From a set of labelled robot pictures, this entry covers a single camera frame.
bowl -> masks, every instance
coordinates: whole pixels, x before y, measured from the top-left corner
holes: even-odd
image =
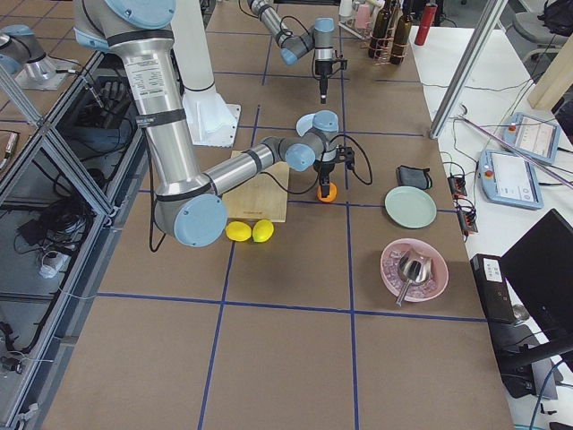
[[[382,276],[382,280],[384,281],[384,285],[386,288],[392,293],[394,296],[398,296],[399,290],[394,285],[392,285],[392,271],[394,270],[394,266],[390,265],[393,260],[396,262],[399,260],[399,257],[392,257],[391,255],[403,254],[410,248],[414,248],[420,254],[427,255],[428,257],[432,258],[432,281],[435,282],[435,287],[431,288],[431,290],[424,290],[424,286],[431,285],[427,284],[426,281],[422,284],[420,288],[416,288],[414,286],[410,287],[408,290],[406,297],[404,298],[407,302],[425,302],[426,300],[432,300],[436,298],[441,293],[444,292],[446,286],[448,285],[449,279],[449,272],[448,266],[446,265],[445,260],[440,255],[436,249],[426,244],[425,242],[418,240],[418,239],[411,239],[411,238],[404,238],[398,239],[386,246],[384,251],[382,251],[382,256],[380,258],[380,272]]]

white desk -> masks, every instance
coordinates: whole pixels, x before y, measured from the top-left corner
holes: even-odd
[[[418,47],[414,45],[417,28],[413,29],[410,41],[423,84],[449,84],[472,31],[472,29],[432,28],[424,46]],[[495,30],[466,85],[500,89],[518,85],[528,78],[529,74],[503,31]],[[520,90],[527,85],[524,84],[515,89],[499,92],[464,89],[459,103],[466,106],[466,116],[476,124],[502,124],[504,114],[518,98]],[[445,92],[446,89],[443,88],[424,86],[424,96],[432,118],[434,118]],[[526,112],[542,119],[553,118],[551,112],[531,109],[526,96],[517,105],[516,111]],[[452,115],[461,113],[462,108],[459,107]],[[453,127],[453,121],[448,121],[439,138],[440,149],[451,154],[453,160],[463,166],[466,172],[474,171],[474,162],[454,148]],[[460,122],[455,123],[455,133],[458,141],[457,147],[474,159],[479,159],[479,155],[487,143],[487,138]],[[572,148],[569,140],[563,134],[561,135],[560,146]],[[495,142],[490,142],[489,147],[499,148]],[[449,160],[446,154],[442,154],[442,158],[444,161]],[[555,165],[573,170],[573,155],[559,151]],[[537,171],[537,175],[540,182],[554,182],[542,172]],[[480,185],[476,184],[474,187],[474,175],[466,177],[466,189],[469,198],[477,208],[477,227],[479,229],[479,234],[470,236],[466,243],[467,254],[470,258],[477,253],[503,255],[550,208],[556,208],[569,223],[573,224],[573,192],[565,186],[542,187],[544,207],[539,211],[529,211],[487,202]],[[515,294],[511,293],[512,300],[518,301]],[[528,325],[532,331],[539,331],[534,322]],[[546,341],[546,338],[540,336],[539,340]],[[560,366],[559,370],[564,374],[565,382],[573,382],[573,374],[565,365]],[[543,404],[548,410],[557,409],[559,412],[550,417],[538,414],[535,421],[537,426],[549,428],[548,423],[551,421],[573,426],[573,390],[560,387],[558,394],[559,400],[554,402],[543,401]],[[529,424],[535,398],[527,396],[514,400],[508,395],[508,401],[514,422],[516,424]]]

wooden cutting board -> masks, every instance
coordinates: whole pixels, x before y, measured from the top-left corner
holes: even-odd
[[[234,150],[231,157],[241,152]],[[288,165],[284,161],[267,168],[281,185],[288,188]],[[230,219],[269,219],[285,222],[287,219],[287,192],[281,190],[267,175],[257,175],[234,190],[223,194]]]

red cylinder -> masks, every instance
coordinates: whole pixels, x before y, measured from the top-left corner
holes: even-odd
[[[422,19],[420,20],[420,28],[418,29],[418,34],[415,35],[414,43],[416,45],[423,45],[428,37],[428,31],[433,23],[433,17],[438,10],[438,5],[435,3],[426,3],[423,9]]]

pink bowl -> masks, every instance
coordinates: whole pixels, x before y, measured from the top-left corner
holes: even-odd
[[[443,293],[444,289],[446,289],[449,278],[448,266],[438,251],[436,251],[432,246],[426,244],[425,242],[422,242],[421,240],[410,238],[398,239],[384,248],[384,251],[382,251],[382,257],[380,258],[380,272],[382,275],[382,280],[384,281],[384,285],[387,289],[389,289],[390,293],[396,297],[398,296],[399,291],[390,283],[390,280],[384,273],[384,266],[382,262],[390,258],[390,253],[392,251],[404,253],[410,248],[414,248],[420,254],[432,258],[432,278],[436,282],[437,288],[426,297],[411,297],[408,295],[408,293],[406,294],[405,300],[408,302],[425,302],[426,300],[431,300],[439,296],[441,293]]]

